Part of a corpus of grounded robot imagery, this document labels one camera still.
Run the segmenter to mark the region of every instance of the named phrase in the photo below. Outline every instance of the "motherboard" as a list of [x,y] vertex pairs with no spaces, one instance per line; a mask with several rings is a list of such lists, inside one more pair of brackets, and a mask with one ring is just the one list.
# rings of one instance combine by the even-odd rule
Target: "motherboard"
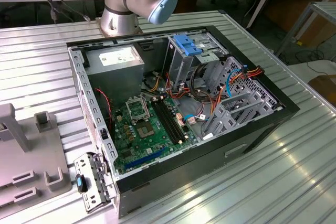
[[179,112],[170,97],[160,96],[150,101],[142,97],[130,99],[124,106],[115,108],[113,115],[117,118],[114,145],[119,154],[114,165],[119,174],[197,142],[189,126],[178,120]]

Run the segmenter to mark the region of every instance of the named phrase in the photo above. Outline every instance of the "blue plastic tab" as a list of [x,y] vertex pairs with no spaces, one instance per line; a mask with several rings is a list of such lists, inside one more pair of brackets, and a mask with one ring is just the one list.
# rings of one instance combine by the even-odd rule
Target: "blue plastic tab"
[[148,17],[148,21],[160,25],[167,21],[177,5],[177,0],[160,0]]
[[81,186],[82,185],[82,179],[81,178],[77,178],[77,186]]
[[203,51],[195,46],[192,40],[186,35],[174,35],[176,43],[184,50],[185,55],[200,55]]

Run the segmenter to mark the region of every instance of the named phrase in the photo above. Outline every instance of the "red cable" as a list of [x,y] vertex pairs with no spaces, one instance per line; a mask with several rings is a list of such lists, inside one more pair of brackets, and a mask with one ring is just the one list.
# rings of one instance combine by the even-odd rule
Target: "red cable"
[[109,99],[108,96],[107,96],[103,91],[101,91],[100,89],[95,88],[95,90],[98,91],[99,93],[101,93],[101,94],[105,97],[106,103],[107,103],[108,108],[109,108],[110,130],[112,130],[112,110],[111,110],[111,105],[110,105],[110,99]]

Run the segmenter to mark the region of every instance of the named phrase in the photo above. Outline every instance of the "yellow wire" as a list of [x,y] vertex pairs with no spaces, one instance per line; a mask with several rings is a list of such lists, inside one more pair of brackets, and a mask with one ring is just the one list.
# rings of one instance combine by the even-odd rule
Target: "yellow wire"
[[256,68],[255,70],[252,70],[252,71],[247,71],[248,73],[253,73],[255,71],[259,70],[259,68]]
[[149,90],[149,92],[155,91],[158,88],[158,86],[159,86],[159,77],[157,77],[157,79],[156,79],[156,84],[155,84],[154,88],[152,88],[151,90]]

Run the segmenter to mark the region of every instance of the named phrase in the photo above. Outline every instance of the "sticker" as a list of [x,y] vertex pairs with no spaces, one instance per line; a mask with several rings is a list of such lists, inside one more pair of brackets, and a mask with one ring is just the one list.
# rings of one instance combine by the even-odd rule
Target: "sticker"
[[135,60],[132,48],[130,47],[118,51],[102,53],[99,55],[99,58],[104,67]]
[[205,115],[201,114],[200,117],[199,117],[199,119],[205,120]]

